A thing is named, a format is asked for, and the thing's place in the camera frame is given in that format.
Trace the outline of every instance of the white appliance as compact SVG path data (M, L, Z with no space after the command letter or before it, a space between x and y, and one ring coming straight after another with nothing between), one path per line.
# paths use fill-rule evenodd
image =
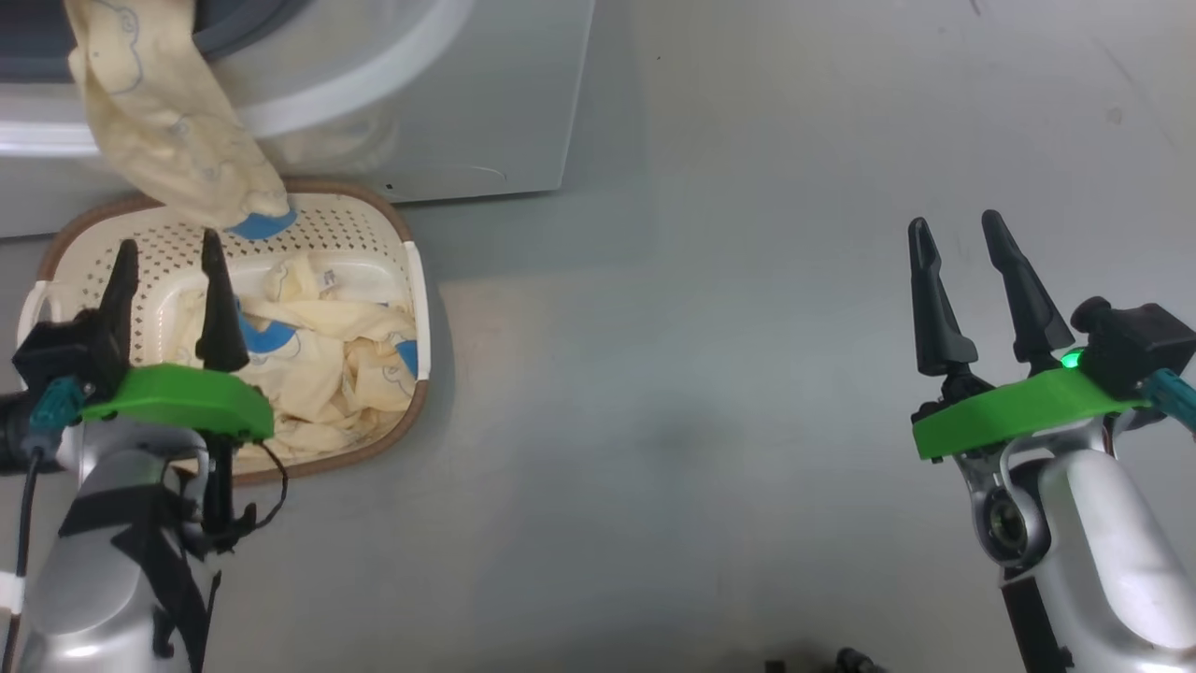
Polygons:
M0 235L57 231L132 190L84 120L57 6L0 5ZM560 185L592 12L593 0L201 0L196 44L282 175L456 198Z

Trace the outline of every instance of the laundry basket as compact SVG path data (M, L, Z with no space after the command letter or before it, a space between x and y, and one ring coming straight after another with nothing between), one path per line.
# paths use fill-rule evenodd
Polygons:
M293 477L335 470L382 453L407 434L423 408L431 373L427 290L420 252L411 232L378 195L348 184L288 181L298 213L294 224L263 239L221 234L233 290L261 294L266 273L280 261L309 251L313 264L336 275L342 299L405 301L416 326L415 390L407 412L390 428L378 428L337 452L287 461ZM146 196L90 210L59 233L42 259L37 282L22 308L17 343L43 310L56 320L99 305L122 239L139 251L139 286L129 329L134 367L169 362L169 344L179 295L207 286L200 269L202 230L179 222L170 209ZM237 484L276 477L257 449L240 453L233 472Z

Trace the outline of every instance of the floor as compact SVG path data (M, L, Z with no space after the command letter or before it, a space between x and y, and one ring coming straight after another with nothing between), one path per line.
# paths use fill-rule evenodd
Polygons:
M1196 24L1145 5L599 2L562 189L404 208L428 408L224 563L209 668L814 671L852 644L1019 669L963 483L910 439L936 384L904 226L929 219L997 383L1024 373L987 207L1062 310L1103 293L1196 323ZM0 314L44 247L0 245ZM1194 567L1190 440L1123 451ZM38 492L35 565L71 489Z

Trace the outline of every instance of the green plastic bracket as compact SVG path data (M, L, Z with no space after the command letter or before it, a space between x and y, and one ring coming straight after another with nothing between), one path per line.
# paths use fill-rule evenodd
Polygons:
M969 398L914 424L922 460L946 458L1085 418L1151 406L1115 400L1079 369L1052 369Z
M261 442L274 436L270 403L231 374L155 365L130 369L111 400L84 408L84 421L114 414Z

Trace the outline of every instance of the blue trim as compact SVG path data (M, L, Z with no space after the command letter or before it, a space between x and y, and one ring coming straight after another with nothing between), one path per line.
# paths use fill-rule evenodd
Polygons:
M407 369L411 371L411 377L420 375L420 359L419 349L416 347L415 342L401 342L397 347L395 347L395 350L398 351L398 357L403 359L403 365L407 366Z
M269 238L283 228L294 224L299 213L291 208L286 214L279 216L263 215L262 213L250 213L244 221L237 226L230 226L228 231L248 238L249 240L261 240Z
M273 354L294 338L295 330L281 322L270 320L266 329L258 331L240 312L240 299L237 299L237 323L240 325L245 350L251 354Z

